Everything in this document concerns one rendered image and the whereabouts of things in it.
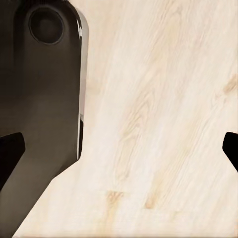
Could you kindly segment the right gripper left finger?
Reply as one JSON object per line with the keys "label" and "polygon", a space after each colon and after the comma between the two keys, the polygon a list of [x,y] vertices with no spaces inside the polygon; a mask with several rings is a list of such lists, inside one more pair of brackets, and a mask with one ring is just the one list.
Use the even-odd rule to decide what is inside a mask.
{"label": "right gripper left finger", "polygon": [[0,191],[26,150],[22,132],[0,137]]}

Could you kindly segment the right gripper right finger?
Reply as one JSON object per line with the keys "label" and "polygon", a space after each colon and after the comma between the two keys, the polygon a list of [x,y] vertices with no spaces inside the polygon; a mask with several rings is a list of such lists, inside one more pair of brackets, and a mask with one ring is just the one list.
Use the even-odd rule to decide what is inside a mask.
{"label": "right gripper right finger", "polygon": [[222,149],[238,172],[238,134],[227,132]]}

